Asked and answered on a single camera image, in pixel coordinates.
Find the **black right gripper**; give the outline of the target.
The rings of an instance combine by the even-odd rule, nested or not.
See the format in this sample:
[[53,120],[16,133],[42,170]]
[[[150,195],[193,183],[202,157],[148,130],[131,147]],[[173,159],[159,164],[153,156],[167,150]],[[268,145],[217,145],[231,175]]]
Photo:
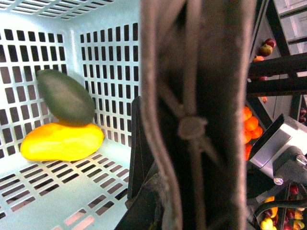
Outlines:
[[307,192],[294,201],[264,201],[290,185],[307,185],[307,127],[281,114],[252,146],[247,161],[247,207],[249,230],[259,230],[260,220],[272,207],[306,208]]

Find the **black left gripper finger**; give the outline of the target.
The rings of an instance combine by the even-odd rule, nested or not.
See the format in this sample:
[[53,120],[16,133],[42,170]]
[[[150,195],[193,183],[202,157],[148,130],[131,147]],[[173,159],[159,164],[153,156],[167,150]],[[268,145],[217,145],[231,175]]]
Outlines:
[[131,104],[131,152],[126,208],[132,206],[141,187],[148,180],[148,173],[154,162],[143,127],[141,99],[138,96]]

